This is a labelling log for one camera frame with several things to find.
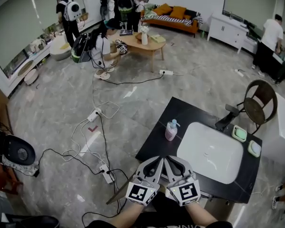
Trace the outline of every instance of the wooden table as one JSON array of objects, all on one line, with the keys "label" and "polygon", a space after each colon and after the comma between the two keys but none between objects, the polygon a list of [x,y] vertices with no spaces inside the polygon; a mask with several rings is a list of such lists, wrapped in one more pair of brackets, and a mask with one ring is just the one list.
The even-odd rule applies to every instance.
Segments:
[{"label": "wooden table", "polygon": [[152,57],[151,60],[151,71],[154,72],[154,53],[157,50],[161,50],[161,58],[164,60],[163,56],[163,47],[166,45],[166,42],[157,43],[152,40],[150,37],[148,38],[148,44],[144,46],[141,41],[135,38],[137,32],[134,32],[132,36],[120,36],[119,31],[112,35],[109,39],[111,41],[116,41],[116,39],[120,39],[122,42],[128,45],[128,50],[131,52],[136,52],[144,55],[148,55]]}]

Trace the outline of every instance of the orange cushion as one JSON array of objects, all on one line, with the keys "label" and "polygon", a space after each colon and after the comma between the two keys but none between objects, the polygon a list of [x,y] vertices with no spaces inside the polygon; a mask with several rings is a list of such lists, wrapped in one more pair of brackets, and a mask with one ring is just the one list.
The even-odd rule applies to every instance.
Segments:
[{"label": "orange cushion", "polygon": [[184,15],[184,19],[191,19],[191,16],[190,15]]},{"label": "orange cushion", "polygon": [[171,18],[183,19],[186,12],[186,8],[175,6],[173,7],[173,12],[170,14]]},{"label": "orange cushion", "polygon": [[161,6],[159,6],[157,9],[154,9],[153,12],[155,12],[157,15],[163,15],[163,14],[167,14],[170,13],[173,9],[167,4],[163,4]]}]

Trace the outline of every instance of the sofa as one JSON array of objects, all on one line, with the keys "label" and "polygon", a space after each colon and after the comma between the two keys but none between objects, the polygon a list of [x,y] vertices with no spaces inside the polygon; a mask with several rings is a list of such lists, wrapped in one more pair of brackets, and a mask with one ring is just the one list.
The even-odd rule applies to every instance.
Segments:
[{"label": "sofa", "polygon": [[186,9],[182,22],[175,22],[175,19],[170,18],[169,14],[171,13],[163,14],[159,16],[154,15],[154,16],[149,16],[148,18],[146,18],[145,11],[143,10],[141,12],[141,17],[142,17],[141,21],[142,23],[155,24],[155,25],[160,25],[160,26],[165,26],[165,27],[169,27],[173,29],[175,28],[175,29],[179,29],[182,31],[186,31],[188,33],[193,34],[193,36],[195,37],[195,33],[198,32],[200,24],[202,23],[202,19],[199,13]]}]

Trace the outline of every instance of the bottle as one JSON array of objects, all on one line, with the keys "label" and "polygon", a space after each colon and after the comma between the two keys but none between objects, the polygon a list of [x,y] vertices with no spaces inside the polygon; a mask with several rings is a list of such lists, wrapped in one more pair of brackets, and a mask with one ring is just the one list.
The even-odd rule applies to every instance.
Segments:
[{"label": "bottle", "polygon": [[165,137],[168,141],[172,141],[174,139],[175,135],[177,134],[176,125],[178,125],[180,127],[180,125],[177,123],[177,121],[175,119],[173,119],[172,122],[167,123]]}]

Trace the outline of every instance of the wooden chair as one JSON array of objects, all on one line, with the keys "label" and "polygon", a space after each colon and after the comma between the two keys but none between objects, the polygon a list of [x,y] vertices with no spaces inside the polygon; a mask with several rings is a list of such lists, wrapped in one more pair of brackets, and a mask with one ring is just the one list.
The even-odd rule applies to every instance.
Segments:
[{"label": "wooden chair", "polygon": [[[248,92],[254,86],[257,86],[255,93],[252,97],[247,97]],[[262,102],[263,106],[255,100],[255,97]],[[270,116],[266,119],[263,109],[271,100],[273,100],[273,110]],[[261,125],[269,122],[275,116],[277,111],[276,93],[269,83],[263,80],[255,80],[249,84],[244,101],[237,104],[237,106],[239,105],[244,105],[240,112],[246,112],[249,118],[256,124],[256,130],[252,133],[255,134]]]}]

